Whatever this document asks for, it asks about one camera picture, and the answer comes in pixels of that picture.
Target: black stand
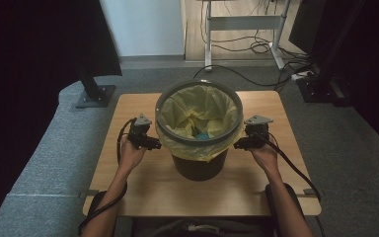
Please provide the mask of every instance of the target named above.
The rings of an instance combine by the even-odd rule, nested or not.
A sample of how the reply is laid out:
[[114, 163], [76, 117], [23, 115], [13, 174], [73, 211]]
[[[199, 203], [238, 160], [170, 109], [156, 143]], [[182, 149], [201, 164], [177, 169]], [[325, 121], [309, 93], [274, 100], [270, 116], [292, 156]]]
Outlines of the black stand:
[[334, 103], [336, 106], [349, 105], [349, 92], [347, 90], [347, 86], [345, 86], [345, 82], [340, 79], [333, 78], [330, 73], [334, 59], [340, 50], [342, 42], [358, 16], [364, 1], [365, 0], [357, 0], [357, 3], [352, 8], [349, 17], [346, 19], [346, 22], [322, 67], [322, 71], [319, 73], [317, 78], [308, 77], [297, 80], [297, 85], [300, 89], [301, 95], [303, 96], [304, 102]]
[[83, 66], [79, 63], [75, 63], [75, 70], [76, 75], [84, 85], [84, 92], [76, 104], [76, 108], [106, 108], [110, 103], [115, 86], [98, 86], [95, 79], [88, 75]]

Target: white wall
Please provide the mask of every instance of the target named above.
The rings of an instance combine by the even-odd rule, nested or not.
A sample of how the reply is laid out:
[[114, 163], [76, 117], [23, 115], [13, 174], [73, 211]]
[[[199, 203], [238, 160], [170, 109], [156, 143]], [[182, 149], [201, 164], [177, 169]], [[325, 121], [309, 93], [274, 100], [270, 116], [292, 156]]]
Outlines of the white wall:
[[118, 56], [183, 55], [179, 0], [100, 0]]

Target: plastic bag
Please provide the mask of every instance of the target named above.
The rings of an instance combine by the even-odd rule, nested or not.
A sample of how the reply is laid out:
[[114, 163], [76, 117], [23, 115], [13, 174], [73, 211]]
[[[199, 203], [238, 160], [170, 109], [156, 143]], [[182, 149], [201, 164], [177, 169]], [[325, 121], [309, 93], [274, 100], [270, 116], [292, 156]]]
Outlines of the plastic bag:
[[243, 118], [239, 119], [236, 104], [226, 93], [211, 86], [196, 85], [177, 91], [162, 105], [159, 120], [177, 136], [205, 140], [229, 133], [235, 122], [239, 124], [225, 140], [193, 146], [171, 139], [156, 122], [162, 145], [174, 156], [187, 160], [209, 162], [243, 135]]

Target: gray carpet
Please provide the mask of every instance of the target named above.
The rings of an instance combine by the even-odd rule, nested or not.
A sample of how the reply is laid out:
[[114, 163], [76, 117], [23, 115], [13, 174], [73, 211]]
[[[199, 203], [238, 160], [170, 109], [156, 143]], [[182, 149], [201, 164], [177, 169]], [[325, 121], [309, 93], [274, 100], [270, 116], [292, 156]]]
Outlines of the gray carpet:
[[[233, 67], [261, 83], [275, 82], [275, 67]], [[106, 109], [74, 109], [83, 90], [77, 82], [60, 92], [59, 107], [23, 174], [0, 209], [0, 236], [76, 236], [84, 200], [118, 97], [163, 92], [198, 68], [128, 69], [122, 77], [100, 77], [117, 86]], [[201, 72], [236, 91], [271, 90], [223, 68]], [[354, 108], [305, 104], [295, 82], [280, 93], [312, 181], [324, 194], [327, 236], [379, 236], [379, 136]], [[126, 236], [129, 219], [119, 225]], [[315, 235], [320, 230], [307, 217]]]

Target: floor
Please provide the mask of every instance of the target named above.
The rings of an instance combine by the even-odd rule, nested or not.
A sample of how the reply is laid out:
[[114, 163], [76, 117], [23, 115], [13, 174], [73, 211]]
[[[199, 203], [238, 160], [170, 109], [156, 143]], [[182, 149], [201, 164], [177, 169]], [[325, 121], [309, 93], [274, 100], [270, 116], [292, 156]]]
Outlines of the floor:
[[[290, 3], [280, 40], [280, 46], [289, 51], [301, 53], [301, 49], [288, 40], [299, 2], [300, 0], [293, 0]], [[204, 60], [205, 15], [207, 3], [203, 1], [185, 0], [185, 4], [187, 17], [186, 61]], [[277, 0], [214, 1], [211, 6], [211, 15], [213, 17], [280, 15], [283, 11], [284, 4], [285, 1]], [[251, 50], [252, 44], [255, 43], [254, 36], [256, 33], [257, 31], [212, 32], [212, 45], [216, 45], [212, 49], [212, 59], [271, 59], [272, 55], [270, 52], [255, 53]], [[272, 34], [272, 30], [261, 30], [258, 31], [257, 38], [272, 40]], [[262, 52], [264, 50], [265, 48], [261, 46], [255, 47], [255, 51]]]

